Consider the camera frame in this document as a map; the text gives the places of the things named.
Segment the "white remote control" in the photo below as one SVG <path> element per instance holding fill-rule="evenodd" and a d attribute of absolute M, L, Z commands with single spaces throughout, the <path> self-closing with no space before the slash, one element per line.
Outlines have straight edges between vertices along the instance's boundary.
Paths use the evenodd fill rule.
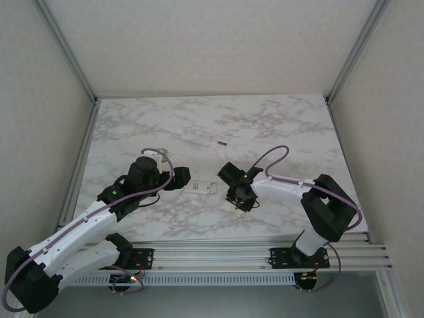
<path fill-rule="evenodd" d="M 184 187 L 184 193 L 198 194 L 198 195 L 215 195 L 218 186 L 215 182 L 204 180 L 190 180 Z"/>

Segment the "controller circuit board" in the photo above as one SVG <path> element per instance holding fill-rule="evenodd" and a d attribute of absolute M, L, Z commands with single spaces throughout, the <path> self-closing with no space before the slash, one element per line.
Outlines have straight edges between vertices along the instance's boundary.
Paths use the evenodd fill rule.
<path fill-rule="evenodd" d="M 138 282 L 137 277 L 129 274 L 111 274 L 109 276 L 109 284 L 132 285 Z"/>
<path fill-rule="evenodd" d="M 316 282 L 317 281 L 316 271 L 295 272 L 294 276 L 295 276 L 295 281 L 297 284 L 300 284 L 301 282 Z"/>

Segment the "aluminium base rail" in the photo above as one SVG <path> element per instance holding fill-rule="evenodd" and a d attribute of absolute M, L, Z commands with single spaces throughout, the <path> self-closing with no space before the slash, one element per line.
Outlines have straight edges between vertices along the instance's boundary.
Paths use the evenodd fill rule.
<path fill-rule="evenodd" d="M 269 272 L 270 249 L 289 247 L 294 236 L 134 242 L 154 249 L 153 272 Z M 391 270 L 384 244 L 348 233 L 333 244 L 345 272 Z"/>

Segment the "aluminium side rail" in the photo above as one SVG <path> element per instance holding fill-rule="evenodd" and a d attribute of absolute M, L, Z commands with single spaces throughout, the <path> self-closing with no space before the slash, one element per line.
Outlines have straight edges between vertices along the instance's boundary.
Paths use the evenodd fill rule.
<path fill-rule="evenodd" d="M 93 104 L 93 107 L 89 114 L 88 122 L 83 132 L 83 138 L 78 148 L 76 161 L 72 168 L 72 174 L 70 176 L 64 199 L 60 207 L 58 220 L 56 222 L 56 229 L 63 227 L 64 225 L 69 223 L 74 217 L 78 195 L 82 183 L 83 172 L 85 169 L 89 147 L 91 145 L 91 139 L 98 117 L 100 104 L 100 99 L 95 100 L 95 103 Z"/>

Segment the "aluminium frame post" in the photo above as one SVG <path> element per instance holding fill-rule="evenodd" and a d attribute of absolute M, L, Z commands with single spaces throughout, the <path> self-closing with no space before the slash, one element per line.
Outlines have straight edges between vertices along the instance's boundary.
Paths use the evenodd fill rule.
<path fill-rule="evenodd" d="M 338 72 L 333 85 L 331 86 L 328 94 L 325 96 L 325 102 L 328 108 L 331 107 L 338 94 L 342 91 L 347 79 L 353 71 L 357 61 L 359 60 L 359 57 L 362 55 L 371 36 L 378 26 L 378 23 L 380 22 L 391 2 L 392 0 L 376 0 L 362 28 L 360 29 L 360 32 L 358 33 L 352 48 L 344 60 L 344 63 Z"/>
<path fill-rule="evenodd" d="M 31 3 L 40 15 L 40 18 L 42 19 L 48 32 L 52 36 L 53 41 L 56 43 L 59 51 L 64 57 L 77 82 L 83 89 L 83 92 L 85 93 L 89 102 L 92 104 L 93 107 L 95 107 L 97 105 L 98 97 L 91 88 L 80 66 L 80 63 L 77 61 L 75 54 L 73 53 L 70 45 L 68 44 L 68 41 L 66 40 L 66 37 L 62 29 L 60 28 L 57 19 L 53 15 L 53 12 L 51 11 L 47 1 L 31 0 Z"/>

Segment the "aluminium lower frame bar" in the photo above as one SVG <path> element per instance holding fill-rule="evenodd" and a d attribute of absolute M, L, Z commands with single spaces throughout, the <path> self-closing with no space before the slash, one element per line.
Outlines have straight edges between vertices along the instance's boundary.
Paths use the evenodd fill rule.
<path fill-rule="evenodd" d="M 392 271 L 376 271 L 376 278 L 388 318 L 413 318 Z"/>

